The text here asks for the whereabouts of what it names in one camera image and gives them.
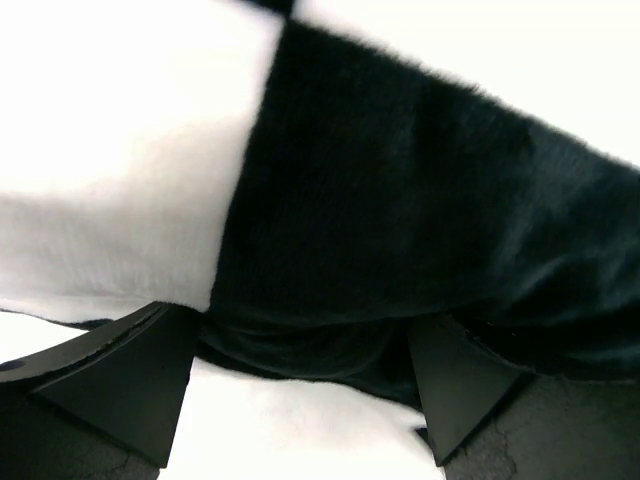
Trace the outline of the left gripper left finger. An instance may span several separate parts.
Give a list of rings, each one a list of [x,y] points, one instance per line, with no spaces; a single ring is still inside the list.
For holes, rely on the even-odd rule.
[[[2,363],[2,468],[166,468],[199,331],[154,303]]]

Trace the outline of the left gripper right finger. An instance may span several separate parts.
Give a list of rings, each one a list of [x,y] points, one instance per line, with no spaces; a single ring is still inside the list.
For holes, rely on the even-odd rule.
[[[531,375],[497,359],[448,315],[415,319],[408,345],[426,420],[425,442],[438,465],[494,419]]]

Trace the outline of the black white checkered pillowcase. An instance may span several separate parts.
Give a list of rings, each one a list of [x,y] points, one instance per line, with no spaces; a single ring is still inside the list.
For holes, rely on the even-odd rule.
[[[639,171],[400,56],[365,1],[5,1],[1,307],[420,405],[412,319],[639,380]]]

